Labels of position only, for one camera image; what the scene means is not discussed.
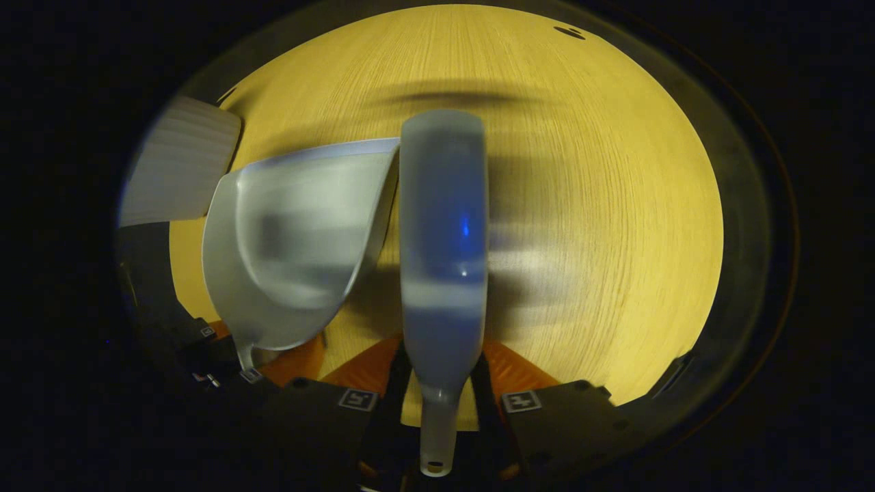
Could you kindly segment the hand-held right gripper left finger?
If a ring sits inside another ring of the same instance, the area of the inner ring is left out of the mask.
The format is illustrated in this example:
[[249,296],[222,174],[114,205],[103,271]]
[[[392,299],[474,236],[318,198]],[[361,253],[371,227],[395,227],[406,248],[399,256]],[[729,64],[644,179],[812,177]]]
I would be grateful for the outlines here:
[[412,365],[400,337],[325,378],[296,376],[271,398],[271,444],[293,491],[401,491],[403,400]]

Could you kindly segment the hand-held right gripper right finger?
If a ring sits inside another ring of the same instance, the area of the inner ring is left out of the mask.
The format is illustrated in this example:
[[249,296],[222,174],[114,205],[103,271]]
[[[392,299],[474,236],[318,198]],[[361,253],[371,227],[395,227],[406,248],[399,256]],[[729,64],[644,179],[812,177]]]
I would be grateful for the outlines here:
[[573,482],[640,445],[606,388],[559,383],[496,340],[484,341],[471,377],[479,434],[501,482]]

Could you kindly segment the white plastic dustpan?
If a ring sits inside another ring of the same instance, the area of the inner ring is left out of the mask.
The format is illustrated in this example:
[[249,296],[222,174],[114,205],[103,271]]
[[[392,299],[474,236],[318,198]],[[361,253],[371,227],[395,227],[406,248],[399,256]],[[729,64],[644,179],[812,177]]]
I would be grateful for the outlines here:
[[205,220],[202,272],[243,371],[256,349],[315,339],[380,256],[397,137],[275,156],[222,177]]

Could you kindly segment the white ribbed garbage bin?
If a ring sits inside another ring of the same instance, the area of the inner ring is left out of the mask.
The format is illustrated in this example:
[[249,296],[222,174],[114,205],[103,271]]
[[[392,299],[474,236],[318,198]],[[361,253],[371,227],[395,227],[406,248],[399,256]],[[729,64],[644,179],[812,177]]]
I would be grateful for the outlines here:
[[204,216],[241,132],[241,116],[194,98],[173,99],[134,155],[118,227]]

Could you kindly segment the small white broom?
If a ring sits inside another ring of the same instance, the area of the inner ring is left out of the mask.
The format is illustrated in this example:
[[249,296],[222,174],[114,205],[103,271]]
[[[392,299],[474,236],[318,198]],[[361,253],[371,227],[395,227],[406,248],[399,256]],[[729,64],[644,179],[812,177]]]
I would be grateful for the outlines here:
[[457,412],[481,355],[487,305],[485,126],[461,110],[402,125],[399,251],[403,341],[421,392],[420,472],[453,469]]

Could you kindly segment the wooden desktop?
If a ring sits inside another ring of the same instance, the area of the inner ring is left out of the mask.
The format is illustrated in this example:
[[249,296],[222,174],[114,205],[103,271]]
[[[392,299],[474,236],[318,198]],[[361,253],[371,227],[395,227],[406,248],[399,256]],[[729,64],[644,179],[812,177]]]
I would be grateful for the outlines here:
[[232,168],[394,137],[410,116],[466,110],[487,131],[485,335],[560,383],[642,396],[692,348],[724,249],[703,131],[593,26],[474,4],[368,16],[234,84]]

